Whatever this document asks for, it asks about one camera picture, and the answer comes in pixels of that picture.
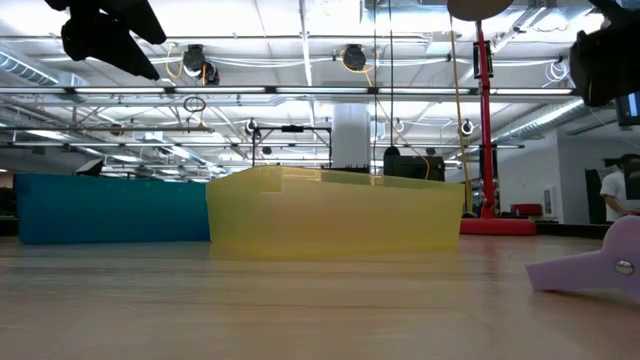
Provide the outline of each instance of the ceiling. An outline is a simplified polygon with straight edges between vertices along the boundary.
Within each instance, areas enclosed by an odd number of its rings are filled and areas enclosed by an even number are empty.
[[[332,58],[334,54],[339,55],[347,44],[357,43],[362,45],[369,59],[374,57],[374,49],[379,53],[381,66],[376,69],[375,76],[373,71],[370,72],[372,81],[375,78],[374,85],[452,87],[453,65],[452,62],[446,61],[446,56],[451,51],[450,27],[449,17],[442,7],[444,2],[434,1],[432,3],[440,6],[427,7],[419,6],[418,2],[392,2],[399,4],[397,8],[392,7],[391,24],[395,38],[392,47],[388,40],[388,15],[382,16],[383,13],[379,13],[374,27],[370,19],[370,9],[362,15],[361,20],[359,0],[149,0],[169,38],[165,44],[158,46],[139,41],[147,56],[157,63],[156,68],[162,77],[158,82],[132,76],[92,59],[82,62],[71,61],[65,55],[59,38],[60,27],[68,20],[68,14],[50,9],[43,0],[2,1],[0,45],[24,56],[30,64],[37,65],[43,71],[73,73],[85,79],[91,86],[197,84],[198,81],[190,78],[184,71],[180,76],[173,78],[166,70],[166,67],[169,67],[172,73],[178,73],[180,54],[186,50],[187,45],[196,43],[205,46],[207,56],[218,59],[214,64],[220,73],[221,86],[368,86],[364,74],[349,72],[339,59],[333,61]],[[557,1],[559,7],[556,9],[534,9],[535,11],[529,13],[532,16],[525,19],[529,23],[525,21],[522,31],[514,34],[514,24],[523,20],[522,15],[527,10],[522,3],[527,2],[516,1],[514,7],[504,14],[484,22],[486,38],[492,40],[498,50],[494,55],[492,86],[571,87],[566,76],[566,68],[556,65],[551,69],[553,61],[560,56],[566,56],[579,30],[590,32],[598,29],[602,16],[589,13],[590,8],[586,1]],[[380,4],[384,11],[388,9],[386,4],[386,1]],[[302,19],[301,5],[306,11]],[[301,36],[303,26],[309,38],[308,73],[303,51],[305,42]],[[456,53],[461,59],[458,72],[462,75],[471,68],[475,29],[472,23],[457,20],[454,21],[453,27],[458,34]],[[378,36],[387,38],[378,37],[374,40],[374,28]],[[164,63],[166,59],[170,59],[171,62]],[[277,61],[284,66],[275,67]],[[461,80],[462,87],[477,86],[477,80],[473,77]],[[33,86],[11,74],[0,72],[0,86],[29,85]],[[16,99],[67,123],[73,121],[72,108],[69,106],[39,107],[38,101],[41,99],[37,97],[24,96]],[[215,136],[186,131],[165,133],[163,136],[165,140],[171,139],[181,143],[214,141],[211,140],[213,138],[215,141],[240,141],[237,135],[242,134],[246,121],[251,118],[259,124],[268,125],[308,125],[313,120],[318,126],[330,126],[335,102],[336,99],[330,97],[314,98],[314,119],[310,117],[308,99],[285,101],[277,106],[237,106],[233,103],[220,105],[217,109],[232,122],[235,129],[231,129],[219,112],[208,109],[199,115],[198,120],[215,129]],[[366,102],[373,112],[373,102]],[[508,126],[545,104],[544,100],[536,102],[531,99],[522,102],[492,102],[492,129],[498,130]],[[381,107],[389,112],[390,102],[383,101]],[[449,144],[458,141],[457,111],[451,98],[439,103],[415,99],[401,100],[395,101],[393,107],[394,117],[403,122],[403,135],[408,141]],[[79,106],[77,111],[84,118],[94,109],[95,107]],[[177,112],[180,120],[172,111]],[[99,113],[87,116],[84,120],[86,123],[83,124],[98,126],[120,121],[138,126],[175,127],[184,125],[189,115],[181,106],[176,106],[173,110],[167,106],[112,106],[101,108]],[[461,115],[464,119],[479,124],[479,102],[462,103]],[[381,141],[388,141],[389,125],[386,123],[384,126],[387,128],[386,137]],[[274,134],[270,140],[311,142],[314,141],[314,136],[307,133],[295,136]],[[215,165],[246,166],[246,162],[242,161],[237,151],[206,148],[190,150]],[[326,150],[322,148],[307,152],[309,156],[326,156]],[[288,153],[291,151],[278,150],[274,151],[272,157],[284,158]]]

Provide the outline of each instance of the yellow translucent container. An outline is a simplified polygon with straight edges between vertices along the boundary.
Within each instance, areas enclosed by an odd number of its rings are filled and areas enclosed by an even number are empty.
[[[260,166],[206,196],[213,257],[305,260],[454,250],[464,186]]]

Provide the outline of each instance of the wooden floor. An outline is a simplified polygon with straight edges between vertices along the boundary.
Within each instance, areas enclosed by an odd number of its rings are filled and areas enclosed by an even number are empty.
[[[0,244],[0,359],[638,359],[640,306],[532,293],[570,238],[464,238],[457,254],[211,260],[207,243]]]

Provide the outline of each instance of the purple plastic part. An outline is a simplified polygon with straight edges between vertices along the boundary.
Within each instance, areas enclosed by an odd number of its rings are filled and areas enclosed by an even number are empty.
[[[627,261],[631,274],[616,270]],[[534,290],[621,289],[640,302],[640,217],[627,216],[611,226],[602,250],[526,266]]]

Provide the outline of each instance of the white shirt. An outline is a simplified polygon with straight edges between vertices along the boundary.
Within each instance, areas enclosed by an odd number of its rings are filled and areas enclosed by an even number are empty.
[[[635,210],[639,204],[637,201],[627,200],[627,189],[624,184],[624,174],[622,171],[616,171],[602,179],[600,195],[613,196],[618,204],[625,210]],[[622,217],[609,205],[606,205],[606,207],[607,221],[615,222]]]

